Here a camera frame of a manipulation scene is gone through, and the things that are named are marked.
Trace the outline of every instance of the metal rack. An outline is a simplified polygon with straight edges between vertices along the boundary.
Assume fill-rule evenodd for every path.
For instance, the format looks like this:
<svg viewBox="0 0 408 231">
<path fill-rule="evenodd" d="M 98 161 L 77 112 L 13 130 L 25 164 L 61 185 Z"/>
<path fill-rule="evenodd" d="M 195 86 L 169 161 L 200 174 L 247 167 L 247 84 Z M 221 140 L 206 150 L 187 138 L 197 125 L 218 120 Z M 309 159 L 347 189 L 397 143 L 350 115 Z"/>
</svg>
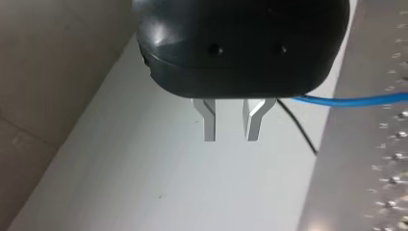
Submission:
<svg viewBox="0 0 408 231">
<path fill-rule="evenodd" d="M 335 96 L 407 90 L 408 1 L 360 1 Z M 407 133 L 407 104 L 332 109 L 298 230 L 408 230 Z"/>
</svg>

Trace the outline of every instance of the black plastic casing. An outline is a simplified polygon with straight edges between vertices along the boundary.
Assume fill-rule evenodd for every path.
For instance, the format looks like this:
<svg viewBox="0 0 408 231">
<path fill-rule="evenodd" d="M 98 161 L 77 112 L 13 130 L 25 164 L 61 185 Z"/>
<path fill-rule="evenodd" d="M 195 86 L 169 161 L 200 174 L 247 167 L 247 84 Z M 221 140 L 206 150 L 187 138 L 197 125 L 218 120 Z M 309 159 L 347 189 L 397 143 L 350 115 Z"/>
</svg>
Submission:
<svg viewBox="0 0 408 231">
<path fill-rule="evenodd" d="M 136 0 L 152 78 L 188 98 L 293 97 L 318 87 L 341 46 L 348 0 Z"/>
</svg>

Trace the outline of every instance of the black cable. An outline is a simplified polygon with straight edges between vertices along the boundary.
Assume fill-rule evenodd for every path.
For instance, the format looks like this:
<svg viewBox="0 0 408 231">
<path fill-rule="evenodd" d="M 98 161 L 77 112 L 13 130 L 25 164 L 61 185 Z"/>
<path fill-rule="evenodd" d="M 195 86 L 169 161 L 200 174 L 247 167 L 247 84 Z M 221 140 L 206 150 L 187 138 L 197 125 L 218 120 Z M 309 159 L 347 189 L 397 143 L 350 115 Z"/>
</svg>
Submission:
<svg viewBox="0 0 408 231">
<path fill-rule="evenodd" d="M 310 149 L 312 149 L 313 153 L 315 156 L 318 156 L 318 151 L 316 150 L 315 146 L 313 145 L 312 141 L 310 140 L 309 136 L 307 135 L 305 129 L 303 126 L 300 124 L 299 120 L 296 118 L 296 116 L 293 114 L 293 112 L 280 100 L 278 99 L 278 104 L 279 106 L 282 107 L 282 109 L 288 114 L 288 116 L 293 120 L 294 124 L 297 126 L 299 129 L 300 133 L 303 135 L 303 138 L 306 140 L 306 142 L 309 144 Z"/>
</svg>

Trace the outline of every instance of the blue cable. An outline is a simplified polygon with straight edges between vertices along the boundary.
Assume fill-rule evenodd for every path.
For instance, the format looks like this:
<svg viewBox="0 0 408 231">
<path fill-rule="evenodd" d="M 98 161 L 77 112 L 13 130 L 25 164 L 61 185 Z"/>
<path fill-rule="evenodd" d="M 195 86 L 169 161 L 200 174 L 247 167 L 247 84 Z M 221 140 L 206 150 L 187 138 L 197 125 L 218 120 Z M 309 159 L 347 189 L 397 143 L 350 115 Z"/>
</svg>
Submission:
<svg viewBox="0 0 408 231">
<path fill-rule="evenodd" d="M 334 108 L 357 108 L 357 107 L 368 107 L 383 104 L 394 104 L 398 102 L 408 102 L 408 92 L 394 93 L 378 95 L 373 97 L 363 97 L 363 98 L 319 98 L 309 95 L 304 95 L 295 98 L 297 101 L 302 101 L 306 103 L 319 104 L 323 106 L 329 106 Z"/>
</svg>

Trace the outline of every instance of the white wall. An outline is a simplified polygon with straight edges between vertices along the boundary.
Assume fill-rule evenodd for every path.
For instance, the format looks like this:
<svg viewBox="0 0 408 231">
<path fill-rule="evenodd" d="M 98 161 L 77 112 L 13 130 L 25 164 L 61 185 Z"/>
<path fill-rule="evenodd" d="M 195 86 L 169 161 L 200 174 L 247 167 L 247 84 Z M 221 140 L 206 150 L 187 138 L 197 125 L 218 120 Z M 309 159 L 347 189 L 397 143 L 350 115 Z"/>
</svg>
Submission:
<svg viewBox="0 0 408 231">
<path fill-rule="evenodd" d="M 340 60 L 315 95 L 332 95 Z M 288 104 L 318 144 L 328 110 Z M 190 100 L 153 82 L 132 39 L 10 231 L 294 231 L 314 160 L 278 106 L 246 142 L 242 101 L 220 100 L 204 142 Z"/>
</svg>

